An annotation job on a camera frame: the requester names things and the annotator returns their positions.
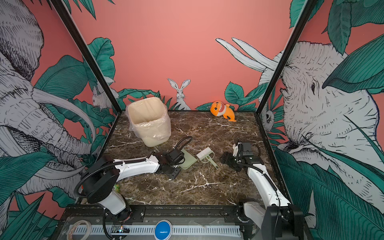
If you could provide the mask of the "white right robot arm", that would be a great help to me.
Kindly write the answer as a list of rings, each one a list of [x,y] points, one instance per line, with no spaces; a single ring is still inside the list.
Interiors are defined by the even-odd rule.
[[[260,155],[255,155],[250,143],[238,142],[233,152],[224,152],[223,165],[236,172],[244,170],[256,186],[263,205],[249,199],[237,206],[236,216],[245,240],[303,240],[304,215],[278,189]]]

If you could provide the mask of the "green hand brush white bristles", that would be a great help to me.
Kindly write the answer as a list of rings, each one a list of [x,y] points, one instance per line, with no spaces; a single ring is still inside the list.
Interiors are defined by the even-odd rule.
[[[201,152],[197,154],[198,159],[202,163],[210,163],[212,164],[215,169],[219,169],[219,166],[216,164],[216,162],[213,160],[213,157],[215,156],[215,153],[211,150],[211,148],[207,147]]]

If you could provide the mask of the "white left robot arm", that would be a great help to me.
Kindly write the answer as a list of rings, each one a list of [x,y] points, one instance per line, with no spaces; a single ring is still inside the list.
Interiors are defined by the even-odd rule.
[[[152,152],[147,157],[128,160],[104,156],[81,176],[74,193],[87,199],[89,204],[101,205],[123,222],[130,218],[132,210],[122,194],[115,190],[116,183],[143,174],[164,174],[174,180],[181,171],[178,165],[184,161],[185,153],[176,148],[168,153]]]

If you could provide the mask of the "beige bin with plastic liner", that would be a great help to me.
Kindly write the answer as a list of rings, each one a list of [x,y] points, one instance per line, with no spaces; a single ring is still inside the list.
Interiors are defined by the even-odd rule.
[[[167,106],[157,97],[131,103],[126,108],[129,130],[147,147],[165,143],[171,136],[171,120]]]

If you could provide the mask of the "green plastic dustpan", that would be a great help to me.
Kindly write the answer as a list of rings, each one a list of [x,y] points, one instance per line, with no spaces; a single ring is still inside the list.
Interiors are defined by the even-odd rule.
[[[182,164],[179,164],[179,167],[182,168],[183,170],[187,170],[194,163],[198,161],[193,155],[188,153],[185,149],[182,150],[182,153],[184,153],[185,160]]]

